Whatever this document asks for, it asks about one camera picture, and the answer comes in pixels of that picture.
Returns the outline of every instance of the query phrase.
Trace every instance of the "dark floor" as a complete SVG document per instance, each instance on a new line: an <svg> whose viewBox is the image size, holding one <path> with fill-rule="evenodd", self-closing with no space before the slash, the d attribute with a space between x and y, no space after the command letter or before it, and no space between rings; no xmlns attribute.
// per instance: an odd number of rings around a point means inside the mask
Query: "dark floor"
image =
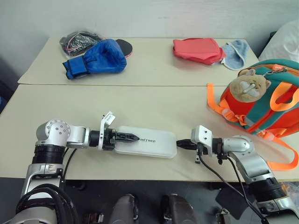
<svg viewBox="0 0 299 224"><path fill-rule="evenodd" d="M0 223L11 219L20 198L23 179L0 178ZM80 217L85 212L100 211L104 223L108 222L114 203L119 197L132 193L140 200L139 223L158 224L160 198L176 193L186 198L196 211L201 224L216 224L215 211L221 206L215 201L219 190L209 190L209 183L170 181L86 181L82 191L67 186L65 191L72 198ZM259 224L258 217L247 208L240 220L231 217L232 224Z"/></svg>

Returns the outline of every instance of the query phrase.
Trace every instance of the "blue boxing glove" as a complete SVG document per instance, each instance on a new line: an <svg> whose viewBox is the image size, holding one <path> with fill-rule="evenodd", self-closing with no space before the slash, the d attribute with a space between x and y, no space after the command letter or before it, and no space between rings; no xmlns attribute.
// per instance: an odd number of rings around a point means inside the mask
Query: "blue boxing glove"
<svg viewBox="0 0 299 224"><path fill-rule="evenodd" d="M80 78L90 73L117 73L127 65L126 58L115 40L106 39L79 56L63 63L68 79Z"/></svg>

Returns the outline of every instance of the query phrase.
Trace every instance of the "white power bank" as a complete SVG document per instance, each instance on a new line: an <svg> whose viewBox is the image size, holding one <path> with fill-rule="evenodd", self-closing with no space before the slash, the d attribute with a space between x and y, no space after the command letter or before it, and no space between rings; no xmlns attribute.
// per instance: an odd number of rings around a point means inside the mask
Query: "white power bank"
<svg viewBox="0 0 299 224"><path fill-rule="evenodd" d="M121 154L173 158L177 154L176 135L172 132L120 126L117 132L131 133L140 139L132 143L116 142L115 151Z"/></svg>

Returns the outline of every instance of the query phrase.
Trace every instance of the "orange backpack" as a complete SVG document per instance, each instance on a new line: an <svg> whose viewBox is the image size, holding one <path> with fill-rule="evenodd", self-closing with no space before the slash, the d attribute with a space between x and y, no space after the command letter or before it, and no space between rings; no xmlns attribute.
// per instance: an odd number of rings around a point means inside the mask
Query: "orange backpack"
<svg viewBox="0 0 299 224"><path fill-rule="evenodd" d="M213 84L208 84L207 103L232 125L272 140L294 152L291 163L267 162L271 169L295 168L298 164L298 152L279 138L299 131L299 63L271 59L247 69L254 69L256 74L264 75L271 81L262 98L252 103L239 102L227 87L217 105L214 101Z"/></svg>

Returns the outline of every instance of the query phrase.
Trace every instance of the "white pillow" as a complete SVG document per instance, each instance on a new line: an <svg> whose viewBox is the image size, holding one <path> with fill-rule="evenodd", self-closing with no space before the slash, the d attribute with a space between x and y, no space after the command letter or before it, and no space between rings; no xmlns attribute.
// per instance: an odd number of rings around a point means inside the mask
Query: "white pillow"
<svg viewBox="0 0 299 224"><path fill-rule="evenodd" d="M299 19L283 25L271 38L259 60L284 58L299 63Z"/></svg>

